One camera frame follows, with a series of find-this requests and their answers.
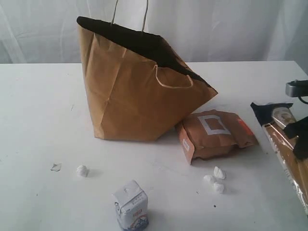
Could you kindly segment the spaghetti packet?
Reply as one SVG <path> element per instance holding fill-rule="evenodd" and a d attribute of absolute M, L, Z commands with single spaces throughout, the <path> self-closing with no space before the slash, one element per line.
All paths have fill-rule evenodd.
<path fill-rule="evenodd" d="M 297 196 L 308 212 L 308 158 L 299 160 L 293 153 L 298 137 L 289 139 L 283 129 L 297 122 L 290 108 L 292 103 L 250 104 L 256 119 L 263 128 L 274 152 L 290 180 Z"/>

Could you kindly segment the brown coffee pouch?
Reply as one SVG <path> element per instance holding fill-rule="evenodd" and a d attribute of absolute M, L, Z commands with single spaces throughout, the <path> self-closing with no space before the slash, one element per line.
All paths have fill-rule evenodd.
<path fill-rule="evenodd" d="M 217 110 L 191 114 L 175 129 L 189 164 L 231 155 L 232 150 L 257 144 L 248 125 L 235 113 Z"/>

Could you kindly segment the brown paper shopping bag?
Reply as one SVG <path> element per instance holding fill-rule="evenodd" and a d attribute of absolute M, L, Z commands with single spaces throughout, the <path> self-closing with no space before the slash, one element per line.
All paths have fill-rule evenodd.
<path fill-rule="evenodd" d="M 84 16 L 77 25 L 96 138 L 157 140 L 216 96 L 163 37 Z"/>

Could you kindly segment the small white milk carton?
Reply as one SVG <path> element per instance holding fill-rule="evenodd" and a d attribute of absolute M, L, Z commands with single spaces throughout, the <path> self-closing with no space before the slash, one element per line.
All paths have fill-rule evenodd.
<path fill-rule="evenodd" d="M 123 231 L 142 231 L 149 224 L 148 196 L 135 180 L 113 193 L 116 218 Z"/>

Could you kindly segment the white pebble lower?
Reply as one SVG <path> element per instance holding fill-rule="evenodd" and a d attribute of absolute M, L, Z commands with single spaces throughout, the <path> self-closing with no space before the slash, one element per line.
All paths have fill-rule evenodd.
<path fill-rule="evenodd" d="M 215 191 L 216 193 L 222 194 L 222 193 L 224 193 L 225 186 L 224 186 L 224 184 L 215 182 L 215 183 L 213 184 L 213 189 L 214 189 L 214 191 Z"/>

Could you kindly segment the white pebble left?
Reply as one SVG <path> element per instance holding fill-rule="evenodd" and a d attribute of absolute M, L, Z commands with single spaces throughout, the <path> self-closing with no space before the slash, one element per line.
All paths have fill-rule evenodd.
<path fill-rule="evenodd" d="M 212 175 L 204 175 L 204 180 L 210 185 L 213 185 L 216 182 L 215 177 Z"/>

